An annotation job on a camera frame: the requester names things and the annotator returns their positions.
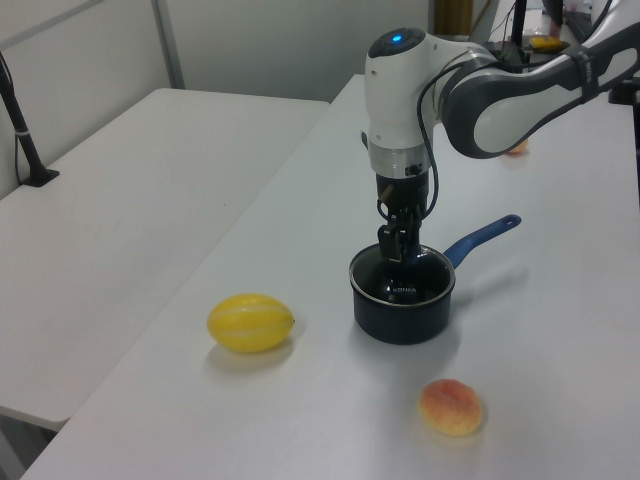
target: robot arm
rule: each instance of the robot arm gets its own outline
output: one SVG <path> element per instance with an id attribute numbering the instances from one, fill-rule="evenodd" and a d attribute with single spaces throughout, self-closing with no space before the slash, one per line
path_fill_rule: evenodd
<path id="1" fill-rule="evenodd" d="M 442 72 L 451 72 L 442 76 Z M 442 122 L 463 155 L 490 158 L 542 125 L 640 70 L 640 3 L 612 0 L 584 45 L 527 73 L 510 73 L 484 48 L 441 40 L 417 29 L 380 37 L 365 66 L 368 150 L 388 224 L 378 232 L 385 257 L 401 261 L 426 216 L 431 156 L 416 116 L 421 103 L 428 142 Z"/>

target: black cable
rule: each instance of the black cable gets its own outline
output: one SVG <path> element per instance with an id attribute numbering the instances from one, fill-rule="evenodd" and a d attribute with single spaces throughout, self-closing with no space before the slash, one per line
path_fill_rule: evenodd
<path id="1" fill-rule="evenodd" d="M 491 31 L 491 33 L 489 34 L 489 37 L 491 37 L 491 35 L 493 35 L 496 32 L 496 30 L 498 30 L 502 26 L 502 24 L 504 22 L 507 22 L 507 24 L 509 23 L 508 20 L 509 20 L 509 17 L 511 16 L 511 12 L 513 12 L 514 8 L 516 8 L 516 3 L 515 2 L 513 2 L 513 5 L 511 6 L 509 11 L 507 12 L 507 15 L 502 19 L 502 21 L 498 24 L 498 26 Z"/>
<path id="2" fill-rule="evenodd" d="M 613 0 L 607 0 L 607 3 L 605 4 L 604 9 L 602 10 L 602 13 L 600 14 L 598 19 L 594 22 L 593 26 L 591 27 L 591 35 L 593 35 L 595 31 L 598 29 L 598 27 L 602 25 L 602 22 L 604 22 L 604 19 L 607 17 L 607 14 L 609 13 L 609 8 L 611 7 L 612 2 Z"/>
<path id="3" fill-rule="evenodd" d="M 431 148 L 431 142 L 429 141 L 429 136 L 427 135 L 427 129 L 424 126 L 424 120 L 422 119 L 422 101 L 424 100 L 424 96 L 427 94 L 427 91 L 442 77 L 444 77 L 447 73 L 452 72 L 460 68 L 464 65 L 465 62 L 459 62 L 455 65 L 451 65 L 448 68 L 442 70 L 438 75 L 432 78 L 422 89 L 420 92 L 420 96 L 418 97 L 418 105 L 417 105 L 417 114 L 418 114 L 418 125 L 420 126 L 420 132 L 422 133 L 422 139 L 424 140 L 424 144 L 427 147 L 427 153 L 429 154 L 429 159 L 431 160 L 431 168 L 433 170 L 433 197 L 431 198 L 431 203 L 429 204 L 429 208 L 424 214 L 423 220 L 431 214 L 433 209 L 436 206 L 436 202 L 438 201 L 438 194 L 440 192 L 440 180 L 438 178 L 438 166 L 436 165 L 436 159 L 433 155 L 433 149 Z"/>
<path id="4" fill-rule="evenodd" d="M 4 71 L 7 72 L 7 78 L 9 79 L 9 85 L 11 85 L 11 89 L 13 90 L 13 78 L 11 77 L 11 70 L 9 70 L 9 65 L 7 65 L 7 62 L 5 61 L 4 57 L 2 56 L 2 52 L 0 52 L 0 64 L 2 64 L 2 68 L 4 68 Z"/>
<path id="5" fill-rule="evenodd" d="M 18 134 L 15 135 L 15 162 L 14 166 L 16 169 L 16 180 L 18 181 L 18 186 L 22 185 L 22 180 L 20 180 L 20 172 L 18 171 Z"/>
<path id="6" fill-rule="evenodd" d="M 507 14 L 507 21 L 504 24 L 504 33 L 502 34 L 502 50 L 503 51 L 504 51 L 504 42 L 507 40 L 507 28 L 509 28 L 509 17 L 511 16 L 511 12 L 513 12 L 514 8 L 516 8 L 515 3 L 513 4 L 513 7 L 511 7 L 511 10 L 509 10 L 509 13 Z"/>
<path id="7" fill-rule="evenodd" d="M 378 213 L 380 214 L 380 216 L 382 218 L 384 218 L 387 222 L 389 221 L 389 215 L 387 215 L 386 213 L 384 213 L 384 211 L 382 210 L 382 200 L 378 199 Z"/>
<path id="8" fill-rule="evenodd" d="M 11 90 L 13 91 L 13 77 L 11 76 L 11 70 L 9 70 L 9 66 L 7 65 L 2 52 L 0 52 L 0 66 L 4 69 L 7 74 L 7 79 L 9 80 L 9 85 L 11 86 Z M 18 181 L 18 186 L 22 185 L 22 180 L 20 180 L 20 172 L 18 171 L 18 134 L 15 134 L 15 154 L 14 154 L 14 167 L 16 170 L 16 180 Z"/>

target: black pole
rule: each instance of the black pole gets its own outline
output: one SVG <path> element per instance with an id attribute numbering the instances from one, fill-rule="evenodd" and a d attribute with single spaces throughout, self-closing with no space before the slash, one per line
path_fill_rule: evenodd
<path id="1" fill-rule="evenodd" d="M 640 197 L 640 86 L 638 86 L 633 98 L 633 126 L 636 132 L 636 172 L 638 174 L 638 194 Z"/>
<path id="2" fill-rule="evenodd" d="M 513 28 L 511 29 L 511 41 L 518 47 L 522 47 L 522 31 L 524 30 L 524 17 L 527 14 L 527 0 L 516 0 L 516 8 L 513 12 Z"/>
<path id="3" fill-rule="evenodd" d="M 22 116 L 20 105 L 18 105 L 9 69 L 2 57 L 0 57 L 0 95 L 2 95 L 2 100 L 7 107 L 11 123 L 13 123 L 13 128 L 18 136 L 18 140 L 20 140 L 20 145 L 22 145 L 22 150 L 31 169 L 30 177 L 23 183 L 32 187 L 46 185 L 57 177 L 59 172 L 48 170 L 40 161 L 40 156 L 31 138 L 31 133 Z"/>

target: white wall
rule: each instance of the white wall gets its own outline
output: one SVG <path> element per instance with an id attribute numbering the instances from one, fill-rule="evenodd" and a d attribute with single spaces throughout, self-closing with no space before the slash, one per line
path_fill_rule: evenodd
<path id="1" fill-rule="evenodd" d="M 428 0 L 160 0 L 188 89 L 331 101 Z"/>
<path id="2" fill-rule="evenodd" d="M 102 0 L 0 0 L 0 49 Z"/>
<path id="3" fill-rule="evenodd" d="M 27 9 L 38 3 L 22 1 Z M 3 54 L 45 165 L 151 91 L 169 86 L 150 0 L 97 3 Z M 17 186 L 13 142 L 13 126 L 0 102 L 0 198 Z M 24 178 L 28 170 L 21 149 L 20 154 Z"/>

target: blue pan handle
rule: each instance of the blue pan handle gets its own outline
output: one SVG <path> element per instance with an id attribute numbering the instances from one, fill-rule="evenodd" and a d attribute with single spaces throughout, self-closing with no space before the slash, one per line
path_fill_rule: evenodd
<path id="1" fill-rule="evenodd" d="M 520 225 L 520 222 L 522 222 L 522 219 L 519 216 L 507 215 L 506 217 L 490 223 L 486 227 L 476 230 L 466 237 L 461 238 L 451 245 L 444 254 L 453 264 L 453 268 L 458 268 L 466 256 L 469 255 L 471 250 L 485 242 L 488 242 L 492 238 L 496 238 L 497 236 L 508 232 L 512 228 L 517 227 Z"/>

